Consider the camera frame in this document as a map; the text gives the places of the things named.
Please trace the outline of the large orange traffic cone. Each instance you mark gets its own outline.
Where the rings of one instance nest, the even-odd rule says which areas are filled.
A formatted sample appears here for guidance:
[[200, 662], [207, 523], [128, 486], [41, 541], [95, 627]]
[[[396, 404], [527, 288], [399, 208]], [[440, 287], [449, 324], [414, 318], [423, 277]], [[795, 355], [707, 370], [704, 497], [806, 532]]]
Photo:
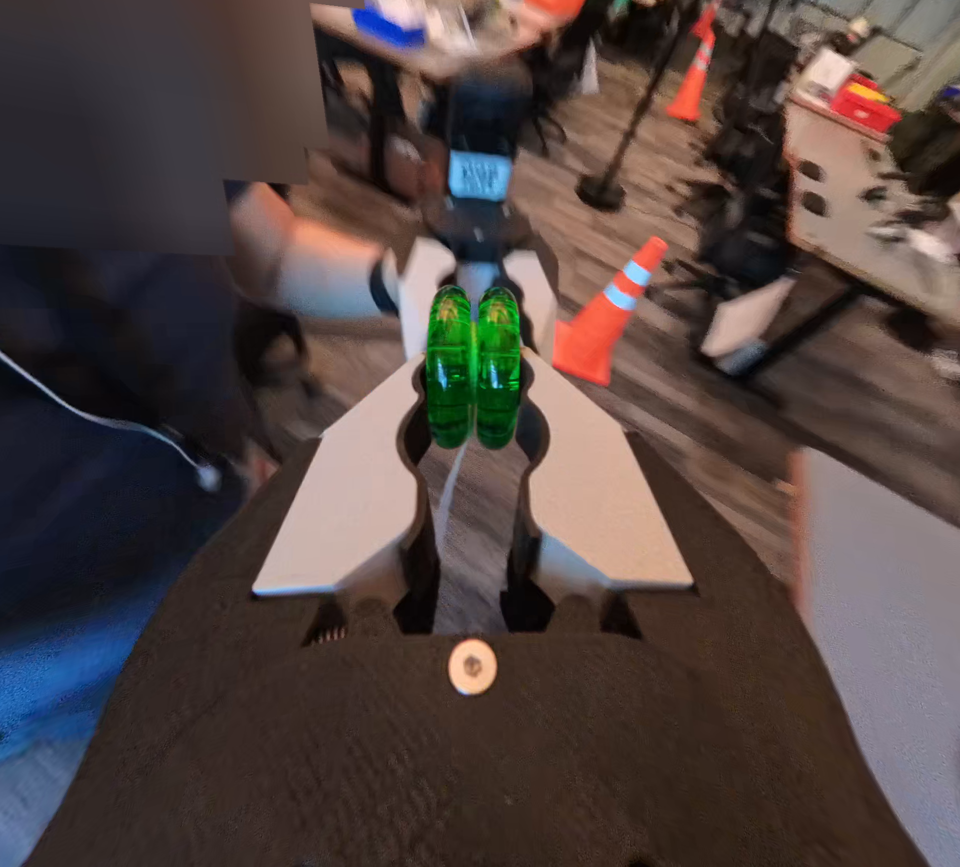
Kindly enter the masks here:
[[571, 321], [557, 321], [553, 349], [555, 369], [582, 381], [609, 386], [614, 349], [666, 251], [667, 244], [662, 238], [650, 238]]

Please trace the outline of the grey desk with oval holes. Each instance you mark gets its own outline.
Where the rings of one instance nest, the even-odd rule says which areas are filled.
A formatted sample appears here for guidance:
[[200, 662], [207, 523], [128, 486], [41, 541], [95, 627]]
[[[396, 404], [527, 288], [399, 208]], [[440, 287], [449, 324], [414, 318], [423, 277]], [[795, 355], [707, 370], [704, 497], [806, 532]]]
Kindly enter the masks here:
[[958, 332], [958, 196], [912, 194], [880, 134], [804, 94], [784, 108], [791, 167], [787, 237], [840, 289], [774, 344], [788, 352], [862, 300], [918, 312]]

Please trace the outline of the blue box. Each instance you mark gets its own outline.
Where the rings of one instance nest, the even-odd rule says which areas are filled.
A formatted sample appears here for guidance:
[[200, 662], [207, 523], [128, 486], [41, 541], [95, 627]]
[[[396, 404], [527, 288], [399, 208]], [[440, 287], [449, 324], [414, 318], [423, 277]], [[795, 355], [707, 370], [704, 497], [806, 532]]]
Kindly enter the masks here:
[[356, 29], [379, 44], [400, 49], [422, 48], [426, 45], [426, 28], [423, 24], [403, 26], [371, 6], [351, 9], [350, 12]]

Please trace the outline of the white hanging sheet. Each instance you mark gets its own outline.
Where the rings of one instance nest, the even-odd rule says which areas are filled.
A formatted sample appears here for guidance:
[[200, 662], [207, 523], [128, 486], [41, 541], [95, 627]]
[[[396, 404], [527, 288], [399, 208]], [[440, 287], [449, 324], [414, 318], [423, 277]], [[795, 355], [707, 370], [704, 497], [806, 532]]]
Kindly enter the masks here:
[[796, 284], [796, 274], [786, 274], [720, 303], [703, 335], [699, 354], [721, 373], [744, 373], [766, 353], [763, 338]]

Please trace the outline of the black stanchion post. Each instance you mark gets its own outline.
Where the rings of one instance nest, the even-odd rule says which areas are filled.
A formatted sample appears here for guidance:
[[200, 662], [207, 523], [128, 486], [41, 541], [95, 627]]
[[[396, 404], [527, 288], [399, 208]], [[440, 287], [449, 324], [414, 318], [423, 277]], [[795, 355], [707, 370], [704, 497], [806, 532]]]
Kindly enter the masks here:
[[599, 174], [583, 175], [578, 180], [575, 191], [577, 197], [595, 211], [616, 213], [622, 209], [626, 191], [619, 177], [626, 155], [635, 141], [643, 120], [653, 107], [671, 61], [689, 33], [703, 4], [703, 0], [675, 1], [677, 25], [675, 28], [668, 29], [666, 39], [654, 58], [654, 69], [649, 81], [638, 98], [606, 167]]

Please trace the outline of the grey desk with plywood edge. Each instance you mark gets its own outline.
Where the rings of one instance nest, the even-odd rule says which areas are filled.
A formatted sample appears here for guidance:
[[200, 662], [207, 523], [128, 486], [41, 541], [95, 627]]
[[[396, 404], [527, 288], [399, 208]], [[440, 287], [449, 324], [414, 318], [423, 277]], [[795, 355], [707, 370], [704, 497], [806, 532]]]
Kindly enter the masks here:
[[795, 606], [900, 825], [958, 865], [958, 527], [814, 448], [789, 464]]

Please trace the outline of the person's left forearm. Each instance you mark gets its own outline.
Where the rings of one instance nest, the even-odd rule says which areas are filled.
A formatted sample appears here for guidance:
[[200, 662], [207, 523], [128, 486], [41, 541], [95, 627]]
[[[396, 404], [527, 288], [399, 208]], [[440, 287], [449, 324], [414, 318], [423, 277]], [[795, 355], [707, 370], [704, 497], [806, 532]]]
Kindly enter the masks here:
[[233, 237], [226, 261], [246, 296], [314, 319], [399, 315], [391, 249], [294, 213], [269, 183], [223, 185]]

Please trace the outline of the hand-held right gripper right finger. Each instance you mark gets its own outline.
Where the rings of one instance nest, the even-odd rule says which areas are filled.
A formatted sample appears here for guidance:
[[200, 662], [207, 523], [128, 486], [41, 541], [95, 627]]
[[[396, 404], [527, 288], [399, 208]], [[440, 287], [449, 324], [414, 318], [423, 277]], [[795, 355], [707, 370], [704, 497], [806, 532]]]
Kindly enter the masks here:
[[514, 439], [520, 477], [509, 585], [544, 594], [685, 591], [694, 584], [619, 422], [530, 348]]

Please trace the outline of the navy blue jacket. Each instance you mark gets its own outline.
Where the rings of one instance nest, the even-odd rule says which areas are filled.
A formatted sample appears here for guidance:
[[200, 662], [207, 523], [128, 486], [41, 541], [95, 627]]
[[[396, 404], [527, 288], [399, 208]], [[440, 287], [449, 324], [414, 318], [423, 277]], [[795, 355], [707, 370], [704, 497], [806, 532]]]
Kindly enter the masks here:
[[277, 468], [221, 258], [2, 247], [2, 865], [195, 553]]

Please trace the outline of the green translucent yoyo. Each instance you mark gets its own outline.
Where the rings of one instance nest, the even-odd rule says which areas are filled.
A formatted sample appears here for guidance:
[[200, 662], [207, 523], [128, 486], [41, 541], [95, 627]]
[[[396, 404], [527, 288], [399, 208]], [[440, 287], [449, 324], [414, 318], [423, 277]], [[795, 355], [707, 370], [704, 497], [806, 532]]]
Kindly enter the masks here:
[[489, 288], [473, 309], [447, 285], [431, 304], [424, 362], [433, 441], [454, 450], [476, 436], [491, 451], [514, 438], [522, 394], [520, 309], [507, 288]]

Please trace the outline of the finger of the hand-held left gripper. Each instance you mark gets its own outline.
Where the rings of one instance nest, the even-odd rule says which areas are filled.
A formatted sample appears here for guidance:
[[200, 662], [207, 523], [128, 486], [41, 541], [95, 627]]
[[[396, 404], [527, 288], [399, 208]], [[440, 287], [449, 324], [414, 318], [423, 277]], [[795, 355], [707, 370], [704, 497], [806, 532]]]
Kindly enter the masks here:
[[417, 237], [398, 275], [398, 316], [405, 360], [426, 350], [434, 298], [457, 275], [453, 252], [434, 238]]
[[510, 253], [502, 262], [505, 285], [517, 302], [522, 346], [541, 359], [554, 357], [559, 263], [553, 253]]

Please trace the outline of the red plastic bin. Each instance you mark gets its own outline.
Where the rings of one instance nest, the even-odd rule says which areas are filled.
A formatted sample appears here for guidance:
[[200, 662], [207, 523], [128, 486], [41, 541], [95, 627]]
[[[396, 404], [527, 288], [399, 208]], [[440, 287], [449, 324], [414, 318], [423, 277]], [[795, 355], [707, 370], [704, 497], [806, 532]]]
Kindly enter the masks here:
[[903, 116], [878, 83], [858, 72], [852, 73], [830, 101], [830, 109], [840, 117], [886, 135]]

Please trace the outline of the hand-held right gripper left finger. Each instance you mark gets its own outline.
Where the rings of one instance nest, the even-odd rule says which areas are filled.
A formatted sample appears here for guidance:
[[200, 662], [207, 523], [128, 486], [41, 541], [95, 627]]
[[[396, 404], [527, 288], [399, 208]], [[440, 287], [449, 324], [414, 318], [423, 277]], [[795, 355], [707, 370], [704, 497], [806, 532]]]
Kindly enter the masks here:
[[417, 355], [321, 435], [252, 591], [424, 597], [439, 573], [426, 479], [432, 443]]

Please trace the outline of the black office chair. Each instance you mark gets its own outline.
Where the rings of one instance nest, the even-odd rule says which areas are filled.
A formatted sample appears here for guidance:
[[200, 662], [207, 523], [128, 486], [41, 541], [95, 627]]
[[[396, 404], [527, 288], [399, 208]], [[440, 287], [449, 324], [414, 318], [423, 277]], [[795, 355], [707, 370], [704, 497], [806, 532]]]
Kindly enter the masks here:
[[798, 47], [765, 29], [723, 101], [707, 157], [725, 175], [704, 191], [696, 260], [742, 289], [778, 279], [793, 259], [786, 240], [790, 174], [785, 100]]

